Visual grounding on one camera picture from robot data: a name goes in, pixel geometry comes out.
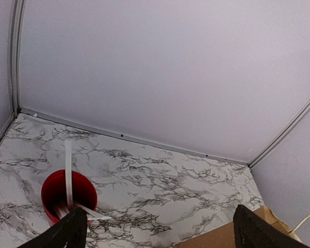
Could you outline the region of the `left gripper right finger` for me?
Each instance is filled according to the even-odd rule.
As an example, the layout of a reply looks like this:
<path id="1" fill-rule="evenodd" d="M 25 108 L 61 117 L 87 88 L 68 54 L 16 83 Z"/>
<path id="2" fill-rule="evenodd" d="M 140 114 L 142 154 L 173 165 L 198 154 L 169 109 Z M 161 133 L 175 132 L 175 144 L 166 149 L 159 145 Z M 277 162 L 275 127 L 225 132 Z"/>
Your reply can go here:
<path id="1" fill-rule="evenodd" d="M 268 224 L 244 205 L 236 208 L 233 224 L 236 247 L 308 248 Z"/>

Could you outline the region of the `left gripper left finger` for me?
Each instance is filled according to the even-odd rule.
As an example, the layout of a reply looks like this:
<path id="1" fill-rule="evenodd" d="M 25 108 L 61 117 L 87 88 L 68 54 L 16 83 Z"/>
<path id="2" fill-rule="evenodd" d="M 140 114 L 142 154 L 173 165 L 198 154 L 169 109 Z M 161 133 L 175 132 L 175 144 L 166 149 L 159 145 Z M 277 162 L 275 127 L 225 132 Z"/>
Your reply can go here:
<path id="1" fill-rule="evenodd" d="M 26 247 L 80 247 L 86 245 L 87 215 L 81 208 L 74 209 L 58 223 L 32 240 L 20 245 Z"/>

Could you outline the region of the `brown paper bag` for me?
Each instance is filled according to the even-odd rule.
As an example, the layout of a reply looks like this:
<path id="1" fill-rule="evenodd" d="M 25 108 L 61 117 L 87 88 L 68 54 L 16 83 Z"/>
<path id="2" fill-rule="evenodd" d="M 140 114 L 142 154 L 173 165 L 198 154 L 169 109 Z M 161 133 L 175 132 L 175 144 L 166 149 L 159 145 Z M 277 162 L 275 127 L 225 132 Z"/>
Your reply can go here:
<path id="1" fill-rule="evenodd" d="M 291 232 L 291 228 L 282 222 L 267 206 L 262 206 L 254 211 L 256 215 L 265 220 L 272 227 L 282 232 L 283 234 L 302 242 L 302 240 L 296 235 L 295 232 Z M 236 247 L 235 246 L 235 234 L 234 234 L 234 224 L 230 222 L 219 228 L 216 228 L 210 232 L 204 233 L 198 237 L 191 238 L 180 242 L 174 247 L 191 247 L 191 248 L 201 248 L 201 247 Z"/>

